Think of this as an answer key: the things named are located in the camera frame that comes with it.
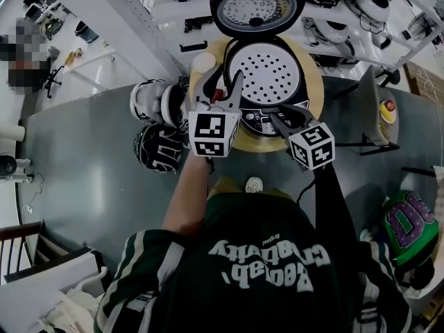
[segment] person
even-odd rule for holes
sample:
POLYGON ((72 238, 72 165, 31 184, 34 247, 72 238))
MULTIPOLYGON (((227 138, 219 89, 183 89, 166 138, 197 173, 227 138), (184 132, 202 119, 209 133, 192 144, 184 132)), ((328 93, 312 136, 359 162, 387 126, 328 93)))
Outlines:
POLYGON ((95 332, 408 332, 384 244, 357 241, 332 164, 314 171, 316 229, 291 197, 243 192, 189 154, 161 230, 125 245, 95 332))

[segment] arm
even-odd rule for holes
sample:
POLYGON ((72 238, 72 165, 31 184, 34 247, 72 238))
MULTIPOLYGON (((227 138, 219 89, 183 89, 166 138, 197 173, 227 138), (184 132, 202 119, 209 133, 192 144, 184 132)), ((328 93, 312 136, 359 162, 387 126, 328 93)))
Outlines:
POLYGON ((316 231, 327 252, 333 257, 342 257, 346 253, 344 248, 353 247, 357 238, 332 163, 316 169, 314 177, 316 231))
POLYGON ((189 153, 169 204, 162 229, 194 237, 199 233, 207 206, 209 165, 189 153))

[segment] inner lid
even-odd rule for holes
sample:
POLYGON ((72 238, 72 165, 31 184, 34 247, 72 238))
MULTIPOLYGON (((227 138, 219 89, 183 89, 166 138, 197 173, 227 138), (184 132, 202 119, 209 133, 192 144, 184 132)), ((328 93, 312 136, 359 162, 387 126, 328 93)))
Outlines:
POLYGON ((301 73, 294 57, 270 43, 252 43, 239 49, 230 61, 230 80, 244 73, 242 97, 271 107, 287 102, 298 91, 301 73))
POLYGON ((304 4, 305 0, 211 0, 214 21, 232 37, 281 33, 293 25, 304 4))

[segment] black cable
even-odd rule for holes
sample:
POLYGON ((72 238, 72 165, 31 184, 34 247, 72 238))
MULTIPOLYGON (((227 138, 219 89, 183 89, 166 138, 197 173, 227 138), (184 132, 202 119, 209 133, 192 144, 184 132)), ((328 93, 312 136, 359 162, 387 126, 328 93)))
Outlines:
POLYGON ((36 173, 36 175, 40 175, 40 177, 42 178, 42 182, 39 184, 40 191, 36 191, 36 192, 34 193, 34 196, 33 196, 33 198, 31 199, 31 201, 29 201, 28 206, 31 206, 31 203, 33 203, 34 198, 35 198, 37 195, 40 195, 40 194, 43 192, 42 185, 43 185, 43 183, 44 183, 44 177, 43 177, 43 175, 42 175, 41 173, 36 173))
POLYGON ((299 201, 302 198, 302 195, 305 194, 306 191, 310 190, 314 186, 315 183, 316 183, 316 179, 313 179, 313 181, 300 192, 299 197, 296 200, 296 205, 299 206, 299 201))

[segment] white shelf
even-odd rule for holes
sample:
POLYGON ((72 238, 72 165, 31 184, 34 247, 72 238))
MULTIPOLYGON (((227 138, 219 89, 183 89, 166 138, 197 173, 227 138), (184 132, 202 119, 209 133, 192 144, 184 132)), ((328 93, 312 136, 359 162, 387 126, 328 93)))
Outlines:
MULTIPOLYGON (((188 65, 193 58, 203 50, 190 51, 183 53, 180 45, 189 46, 192 44, 201 44, 207 41, 208 44, 226 37, 217 28, 215 24, 206 24, 201 30, 184 33, 182 22, 171 22, 159 26, 165 36, 165 44, 169 47, 169 52, 183 65, 188 65)), ((381 51, 371 42, 371 34, 360 28, 350 29, 350 39, 355 48, 355 58, 365 62, 371 62, 386 68, 393 68, 394 62, 407 53, 407 48, 398 44, 392 44, 389 48, 381 51)), ((326 46, 320 43, 318 46, 311 46, 310 40, 305 34, 302 22, 299 19, 288 31, 282 35, 295 40, 299 45, 310 54, 321 54, 324 56, 342 57, 343 54, 335 46, 326 46)))
POLYGON ((195 17, 211 16, 210 0, 155 0, 151 13, 155 24, 183 21, 195 17))
MULTIPOLYGON (((153 20, 156 24, 165 24, 168 22, 178 22, 195 17, 210 16, 210 0, 190 0, 186 2, 177 2, 175 0, 155 0, 153 8, 153 20)), ((340 1, 333 8, 322 8, 312 3, 306 3, 301 17, 311 17, 313 19, 325 19, 339 24, 345 24, 351 27, 360 27, 361 21, 345 4, 340 1)), ((407 48, 414 48, 415 45, 406 41, 401 32, 407 28, 399 23, 401 19, 391 19, 387 26, 390 33, 382 32, 381 35, 392 36, 393 41, 407 48)))
POLYGON ((438 14, 436 14, 436 11, 434 10, 436 0, 410 0, 410 2, 428 14, 440 27, 444 28, 444 22, 441 21, 438 14))

